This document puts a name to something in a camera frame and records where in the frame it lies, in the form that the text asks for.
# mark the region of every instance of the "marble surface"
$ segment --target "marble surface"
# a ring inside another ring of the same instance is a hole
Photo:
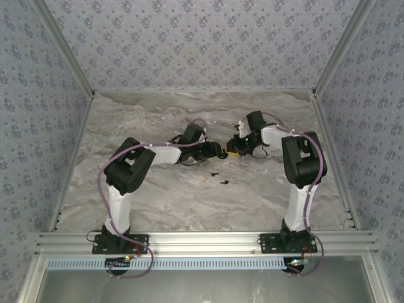
[[[319,132],[306,93],[96,95],[58,231],[87,231],[102,226],[106,210],[97,192],[97,171],[127,137],[163,142],[181,134],[193,119],[202,118],[208,123],[209,139],[224,145],[235,134],[237,121],[254,110],[272,112],[286,126]],[[283,172],[281,151],[272,147],[267,150],[265,159],[229,156],[193,167],[153,166],[133,195],[132,230],[278,230],[288,207],[290,184]],[[212,172],[220,174],[212,177]],[[227,185],[220,183],[225,180],[229,181]],[[106,183],[103,189],[107,194]],[[314,197],[311,226],[343,229],[344,219],[329,168]]]

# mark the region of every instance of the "wall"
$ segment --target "wall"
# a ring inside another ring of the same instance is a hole
[[[0,302],[14,302],[87,101],[29,1],[0,11]]]
[[[323,101],[362,227],[404,302],[404,3],[377,1]]]
[[[357,0],[47,0],[96,90],[310,88]]]

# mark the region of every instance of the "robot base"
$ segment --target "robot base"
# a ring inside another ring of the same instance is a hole
[[[129,229],[123,233],[125,237],[149,245],[149,235],[129,234]],[[143,246],[130,243],[117,235],[111,234],[105,225],[102,226],[101,234],[96,235],[93,244],[93,254],[147,254],[147,249]]]
[[[309,235],[306,230],[292,232],[286,226],[285,220],[282,221],[282,229],[276,234],[260,234],[259,243],[263,254],[282,254],[282,253],[307,253],[307,247],[312,253],[316,253],[317,243],[314,237]]]

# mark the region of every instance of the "white arm segment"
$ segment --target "white arm segment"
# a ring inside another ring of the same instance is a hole
[[[294,232],[300,232],[301,230],[305,230],[304,226],[304,205],[307,199],[307,192],[309,190],[310,185],[304,186],[302,189],[299,189],[296,185],[290,185],[290,197],[289,197],[289,207],[285,216],[285,223],[289,230]],[[307,226],[310,226],[310,209],[311,203],[313,201],[314,192],[316,191],[318,185],[313,186],[311,189],[309,205],[307,206]]]
[[[274,146],[282,150],[282,138],[284,137],[296,137],[296,134],[289,134],[279,129],[276,129],[276,125],[265,126],[261,130],[261,139],[264,144]]]
[[[177,147],[171,146],[151,146],[146,147],[156,153],[151,165],[163,164],[163,163],[177,163],[181,151]],[[129,213],[131,210],[131,197],[133,193],[127,193],[121,196],[119,191],[114,186],[109,186],[109,207],[111,209],[112,219],[116,226],[116,229],[121,233],[125,233],[129,229]],[[109,218],[105,221],[107,230],[116,235],[114,229],[111,226]]]
[[[109,207],[111,209],[112,219],[118,232],[125,233],[129,229],[129,212],[131,210],[131,195],[124,194],[121,196],[114,186],[109,186]],[[107,230],[116,235],[115,230],[111,226],[109,218],[105,221]]]

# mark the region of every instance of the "blue floral wallpaper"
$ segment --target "blue floral wallpaper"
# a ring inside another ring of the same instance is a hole
[[[308,88],[357,0],[47,0],[91,86]]]
[[[87,98],[28,0],[0,1],[0,302],[49,227]]]
[[[362,227],[404,302],[404,2],[377,1],[321,100]]]

